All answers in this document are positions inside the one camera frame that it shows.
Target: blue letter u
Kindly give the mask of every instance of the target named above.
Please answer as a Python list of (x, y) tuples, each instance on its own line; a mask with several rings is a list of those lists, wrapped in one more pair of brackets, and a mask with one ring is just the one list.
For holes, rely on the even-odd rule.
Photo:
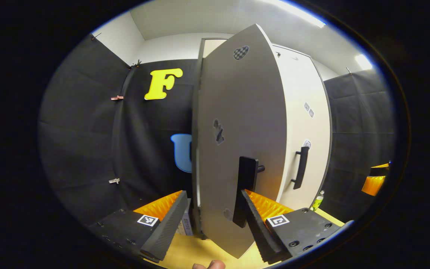
[(175, 165), (187, 173), (191, 173), (190, 143), (191, 134), (176, 133), (170, 137), (174, 143)]

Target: yellow letter f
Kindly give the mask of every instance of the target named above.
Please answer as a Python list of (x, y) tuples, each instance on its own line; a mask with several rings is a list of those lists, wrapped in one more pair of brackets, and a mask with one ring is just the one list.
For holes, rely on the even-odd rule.
[(145, 95), (145, 100), (164, 99), (167, 93), (163, 91), (165, 86), (167, 90), (172, 89), (174, 86), (175, 78), (183, 75), (182, 69), (165, 69), (165, 70), (154, 70), (150, 72), (152, 75), (152, 81), (150, 82), (149, 92)]

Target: black fabric backdrop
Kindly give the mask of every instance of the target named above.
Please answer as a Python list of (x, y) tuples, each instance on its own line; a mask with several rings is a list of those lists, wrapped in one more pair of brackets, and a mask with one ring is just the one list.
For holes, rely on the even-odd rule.
[[(133, 67), (87, 36), (61, 63), (46, 90), (38, 122), (41, 161), (55, 194), (90, 225), (119, 208), (135, 209), (187, 190), (170, 136), (191, 133), (196, 60)], [(144, 99), (153, 70), (181, 68), (161, 100)], [(116, 95), (122, 101), (111, 101)], [(109, 180), (119, 177), (119, 184)]]
[(358, 219), (375, 197), (361, 191), (370, 167), (392, 160), (394, 106), (384, 79), (372, 70), (324, 82), (333, 143), (320, 208), (339, 220)]

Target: white wall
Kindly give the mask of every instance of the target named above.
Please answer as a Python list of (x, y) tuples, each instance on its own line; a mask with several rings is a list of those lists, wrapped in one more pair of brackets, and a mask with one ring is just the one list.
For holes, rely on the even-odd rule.
[(330, 78), (339, 77), (339, 75), (336, 72), (334, 72), (333, 70), (327, 68), (324, 64), (318, 62), (317, 60), (315, 60), (313, 58), (312, 58), (312, 60), (313, 60), (314, 66), (316, 66), (316, 69), (320, 73), (321, 79), (323, 81), (329, 80)]
[(95, 29), (94, 36), (100, 34), (97, 40), (101, 41), (115, 55), (128, 65), (132, 65), (137, 51), (144, 42), (144, 38), (132, 19), (130, 12), (125, 12), (106, 24)]
[(190, 33), (174, 34), (146, 40), (137, 51), (133, 62), (142, 63), (165, 60), (198, 59), (200, 41), (207, 37), (230, 38), (232, 34)]

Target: checkerboard sticker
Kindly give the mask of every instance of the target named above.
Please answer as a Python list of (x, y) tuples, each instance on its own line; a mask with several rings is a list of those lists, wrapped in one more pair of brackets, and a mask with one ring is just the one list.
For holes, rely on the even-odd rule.
[(249, 46), (243, 46), (241, 48), (237, 48), (234, 52), (233, 52), (233, 58), (235, 58), (235, 60), (239, 61), (242, 58), (245, 57), (245, 55), (248, 53), (248, 50), (250, 49)]
[(143, 215), (137, 222), (153, 227), (159, 218)]
[(280, 225), (283, 225), (283, 224), (286, 224), (286, 223), (290, 222), (283, 215), (275, 216), (275, 217), (271, 217), (271, 218), (267, 218), (267, 220), (270, 222), (270, 224), (271, 224), (272, 227), (280, 226)]

